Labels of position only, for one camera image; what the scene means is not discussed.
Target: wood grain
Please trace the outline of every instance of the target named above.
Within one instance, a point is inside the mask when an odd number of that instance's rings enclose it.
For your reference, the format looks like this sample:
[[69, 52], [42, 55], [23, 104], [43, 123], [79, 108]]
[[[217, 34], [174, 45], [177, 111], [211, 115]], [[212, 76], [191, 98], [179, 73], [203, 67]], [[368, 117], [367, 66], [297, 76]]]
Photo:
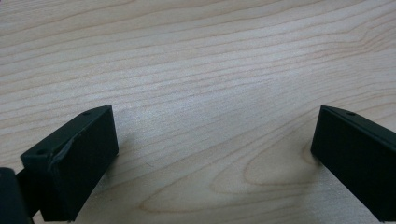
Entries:
[[113, 105], [120, 155], [76, 223], [377, 223], [309, 148], [320, 105], [396, 131], [395, 20], [381, 0], [3, 0], [0, 166]]

